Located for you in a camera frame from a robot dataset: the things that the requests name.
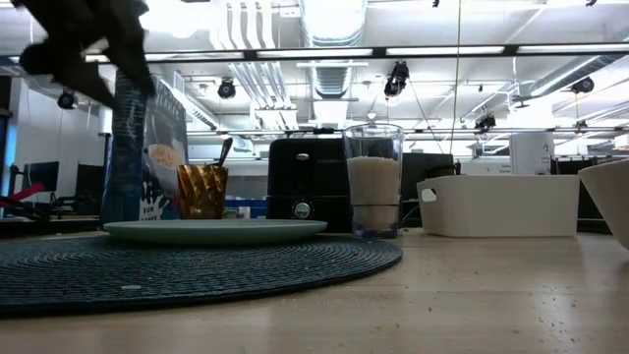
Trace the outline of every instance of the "gold glass cup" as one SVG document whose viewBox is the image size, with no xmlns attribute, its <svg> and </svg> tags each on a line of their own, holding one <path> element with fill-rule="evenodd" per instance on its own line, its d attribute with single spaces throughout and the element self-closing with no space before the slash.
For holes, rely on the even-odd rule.
<svg viewBox="0 0 629 354">
<path fill-rule="evenodd" d="M 228 172 L 218 165 L 177 167 L 181 218 L 223 218 Z"/>
</svg>

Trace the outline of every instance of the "wooden table surface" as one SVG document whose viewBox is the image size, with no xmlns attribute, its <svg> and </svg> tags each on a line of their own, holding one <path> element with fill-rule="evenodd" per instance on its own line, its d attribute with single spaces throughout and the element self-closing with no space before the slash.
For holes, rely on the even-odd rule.
<svg viewBox="0 0 629 354">
<path fill-rule="evenodd" d="M 287 296 L 3 320 L 0 353 L 629 353 L 629 251 L 610 236 L 394 242 L 396 267 Z"/>
</svg>

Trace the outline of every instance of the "white bowl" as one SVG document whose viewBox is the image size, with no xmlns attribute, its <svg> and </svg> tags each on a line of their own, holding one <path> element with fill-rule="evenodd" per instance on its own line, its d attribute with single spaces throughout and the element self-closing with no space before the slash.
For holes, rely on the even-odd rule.
<svg viewBox="0 0 629 354">
<path fill-rule="evenodd" d="M 579 177 L 611 233 L 629 250 L 629 159 L 584 168 Z"/>
</svg>

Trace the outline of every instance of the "glass of rice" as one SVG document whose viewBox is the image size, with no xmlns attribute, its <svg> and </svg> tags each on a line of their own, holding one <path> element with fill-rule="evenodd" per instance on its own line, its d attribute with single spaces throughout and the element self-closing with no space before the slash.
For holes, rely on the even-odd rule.
<svg viewBox="0 0 629 354">
<path fill-rule="evenodd" d="M 400 209 L 402 128 L 366 124 L 343 132 L 357 237 L 395 238 Z"/>
</svg>

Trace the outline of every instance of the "red object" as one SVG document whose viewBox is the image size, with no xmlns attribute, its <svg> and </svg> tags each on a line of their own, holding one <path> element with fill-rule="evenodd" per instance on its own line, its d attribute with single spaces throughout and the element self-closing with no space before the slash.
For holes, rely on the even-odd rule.
<svg viewBox="0 0 629 354">
<path fill-rule="evenodd" d="M 32 186 L 30 186 L 30 188 L 22 190 L 14 194 L 13 196 L 9 197 L 9 199 L 14 200 L 16 202 L 21 202 L 25 200 L 26 198 L 33 196 L 35 193 L 39 193 L 43 191 L 44 191 L 43 184 L 37 182 L 33 184 Z M 9 207 L 9 206 L 4 203 L 0 203 L 0 207 Z"/>
</svg>

